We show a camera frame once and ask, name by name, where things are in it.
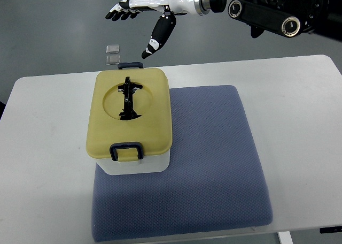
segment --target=white robotic hand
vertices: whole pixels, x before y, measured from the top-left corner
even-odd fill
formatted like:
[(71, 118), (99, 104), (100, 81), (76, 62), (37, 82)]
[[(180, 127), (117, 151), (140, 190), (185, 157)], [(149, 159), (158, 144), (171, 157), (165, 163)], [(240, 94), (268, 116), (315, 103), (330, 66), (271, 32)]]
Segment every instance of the white robotic hand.
[(146, 58), (164, 46), (176, 25), (176, 15), (189, 13), (202, 16), (210, 10), (221, 13), (226, 4), (227, 0), (122, 0), (109, 11), (106, 19), (126, 20), (147, 10), (163, 13), (154, 27), (146, 50), (142, 53), (142, 58)]

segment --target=container handle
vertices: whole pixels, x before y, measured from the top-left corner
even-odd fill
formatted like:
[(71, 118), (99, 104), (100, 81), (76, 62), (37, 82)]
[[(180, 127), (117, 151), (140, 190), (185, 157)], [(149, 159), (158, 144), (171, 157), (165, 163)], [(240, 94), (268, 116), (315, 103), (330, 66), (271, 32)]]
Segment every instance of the container handle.
[(118, 69), (133, 68), (133, 67), (144, 68), (144, 64), (141, 62), (131, 62), (131, 63), (122, 62), (118, 64)]
[(143, 152), (143, 145), (140, 142), (121, 142), (121, 143), (114, 143), (109, 148), (109, 152), (112, 156), (113, 161), (118, 161), (118, 153), (117, 149), (130, 149), (130, 148), (136, 148), (138, 151), (138, 159), (144, 158), (144, 152)]

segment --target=white container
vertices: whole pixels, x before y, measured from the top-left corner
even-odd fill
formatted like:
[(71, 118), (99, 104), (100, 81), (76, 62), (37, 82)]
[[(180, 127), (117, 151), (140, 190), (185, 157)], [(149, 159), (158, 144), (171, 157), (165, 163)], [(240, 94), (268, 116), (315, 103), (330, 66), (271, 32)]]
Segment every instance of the white container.
[(164, 72), (158, 68), (100, 72), (89, 116), (89, 156), (110, 175), (161, 172), (169, 165), (171, 145)]

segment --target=metal square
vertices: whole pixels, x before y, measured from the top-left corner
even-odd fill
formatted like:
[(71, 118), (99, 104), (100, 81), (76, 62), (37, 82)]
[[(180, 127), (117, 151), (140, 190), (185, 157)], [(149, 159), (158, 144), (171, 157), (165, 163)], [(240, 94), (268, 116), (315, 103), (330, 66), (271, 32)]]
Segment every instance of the metal square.
[(118, 63), (120, 63), (120, 55), (119, 54), (107, 56), (106, 65), (115, 65)]
[(119, 53), (120, 52), (120, 46), (118, 44), (112, 44), (108, 45), (106, 49), (107, 54), (112, 54), (112, 53)]

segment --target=white table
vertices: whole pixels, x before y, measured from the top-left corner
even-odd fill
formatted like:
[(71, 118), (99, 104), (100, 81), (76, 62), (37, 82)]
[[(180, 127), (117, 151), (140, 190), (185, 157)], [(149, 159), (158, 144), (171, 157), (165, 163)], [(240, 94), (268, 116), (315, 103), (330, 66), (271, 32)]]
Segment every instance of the white table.
[[(342, 76), (326, 56), (161, 67), (170, 88), (234, 85), (269, 188), (268, 226), (119, 243), (342, 225)], [(98, 72), (19, 79), (0, 120), (0, 243), (93, 243), (86, 153)]]

